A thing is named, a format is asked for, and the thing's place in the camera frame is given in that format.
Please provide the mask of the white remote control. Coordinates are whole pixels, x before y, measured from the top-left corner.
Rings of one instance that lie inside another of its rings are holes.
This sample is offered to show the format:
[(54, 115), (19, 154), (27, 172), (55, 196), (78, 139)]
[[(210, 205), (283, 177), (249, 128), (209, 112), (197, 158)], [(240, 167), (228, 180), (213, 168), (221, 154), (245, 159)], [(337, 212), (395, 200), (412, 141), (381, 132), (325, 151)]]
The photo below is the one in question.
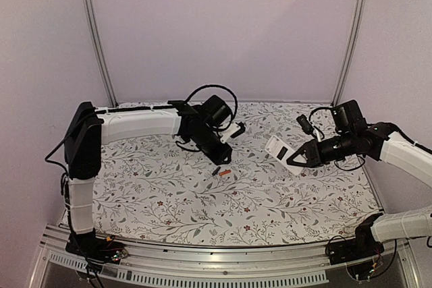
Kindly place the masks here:
[(293, 175), (299, 176), (302, 173), (303, 167), (287, 164), (287, 159), (295, 153), (295, 150), (276, 135), (272, 135), (267, 141), (265, 152)]

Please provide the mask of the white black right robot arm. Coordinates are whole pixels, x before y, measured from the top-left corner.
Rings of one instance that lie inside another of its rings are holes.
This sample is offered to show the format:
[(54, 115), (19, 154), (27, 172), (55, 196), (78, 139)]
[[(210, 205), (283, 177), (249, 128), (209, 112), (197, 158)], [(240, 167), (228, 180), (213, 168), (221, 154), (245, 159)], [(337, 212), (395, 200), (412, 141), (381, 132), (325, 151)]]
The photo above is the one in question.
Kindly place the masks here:
[[(355, 100), (332, 107), (330, 112), (336, 135), (304, 143), (285, 159), (287, 165), (316, 168), (342, 161), (347, 156), (368, 156), (431, 185), (431, 150), (409, 138), (396, 124), (367, 123)], [(349, 244), (354, 258), (364, 258), (374, 249), (375, 242), (430, 237), (431, 207), (371, 215), (355, 228), (355, 236)]]

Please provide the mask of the orange AAA battery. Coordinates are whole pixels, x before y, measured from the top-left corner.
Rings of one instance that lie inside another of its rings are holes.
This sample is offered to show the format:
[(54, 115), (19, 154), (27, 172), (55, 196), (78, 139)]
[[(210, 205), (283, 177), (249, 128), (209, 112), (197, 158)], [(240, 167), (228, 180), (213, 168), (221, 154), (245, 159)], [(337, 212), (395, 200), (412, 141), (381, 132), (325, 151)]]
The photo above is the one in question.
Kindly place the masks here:
[(220, 172), (219, 176), (224, 176), (224, 175), (227, 175), (227, 174), (230, 174), (230, 173), (231, 173), (231, 170), (225, 170), (225, 171)]

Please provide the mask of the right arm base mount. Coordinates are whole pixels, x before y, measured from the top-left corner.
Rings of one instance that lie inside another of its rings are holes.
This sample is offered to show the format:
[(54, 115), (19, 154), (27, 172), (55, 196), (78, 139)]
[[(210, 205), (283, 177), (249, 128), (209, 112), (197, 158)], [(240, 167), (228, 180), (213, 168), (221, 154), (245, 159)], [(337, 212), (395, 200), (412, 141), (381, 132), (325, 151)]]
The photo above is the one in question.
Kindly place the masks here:
[(365, 243), (360, 239), (346, 239), (341, 235), (333, 236), (325, 246), (325, 255), (331, 265), (360, 260), (383, 252), (382, 243), (375, 241)]

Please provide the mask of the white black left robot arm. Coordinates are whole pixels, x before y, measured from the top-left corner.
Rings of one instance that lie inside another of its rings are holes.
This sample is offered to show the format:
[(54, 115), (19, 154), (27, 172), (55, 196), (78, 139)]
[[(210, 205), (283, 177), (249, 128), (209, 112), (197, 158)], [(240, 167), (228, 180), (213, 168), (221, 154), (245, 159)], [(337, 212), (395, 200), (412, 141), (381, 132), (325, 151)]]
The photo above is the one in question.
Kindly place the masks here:
[(101, 170), (102, 147), (119, 140), (146, 136), (177, 136), (176, 146), (193, 143), (214, 165), (232, 160), (229, 140), (243, 134), (237, 122), (238, 101), (231, 108), (216, 94), (200, 104), (191, 97), (164, 105), (97, 108), (91, 102), (78, 106), (62, 140), (44, 161), (63, 169), (61, 193), (65, 198), (74, 245), (86, 257), (100, 252), (92, 217), (94, 182)]

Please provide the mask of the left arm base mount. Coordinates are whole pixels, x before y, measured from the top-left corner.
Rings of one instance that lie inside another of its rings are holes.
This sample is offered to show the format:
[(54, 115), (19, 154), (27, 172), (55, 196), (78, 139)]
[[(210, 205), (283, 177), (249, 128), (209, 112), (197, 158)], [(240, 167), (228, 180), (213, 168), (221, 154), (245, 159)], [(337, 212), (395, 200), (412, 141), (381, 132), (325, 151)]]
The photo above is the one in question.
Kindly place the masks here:
[(65, 250), (102, 264), (119, 264), (120, 260), (128, 256), (125, 245), (117, 241), (114, 235), (98, 238), (94, 231), (85, 234), (71, 233)]

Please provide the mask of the dark purple AAA battery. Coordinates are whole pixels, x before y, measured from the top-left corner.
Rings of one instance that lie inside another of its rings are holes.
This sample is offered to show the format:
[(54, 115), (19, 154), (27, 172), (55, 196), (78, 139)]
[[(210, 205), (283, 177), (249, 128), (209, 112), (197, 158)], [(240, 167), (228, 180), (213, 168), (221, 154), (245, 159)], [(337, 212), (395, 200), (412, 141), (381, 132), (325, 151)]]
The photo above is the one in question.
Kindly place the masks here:
[(216, 174), (218, 174), (220, 168), (221, 168), (221, 167), (217, 167), (217, 168), (212, 172), (212, 176), (215, 176)]

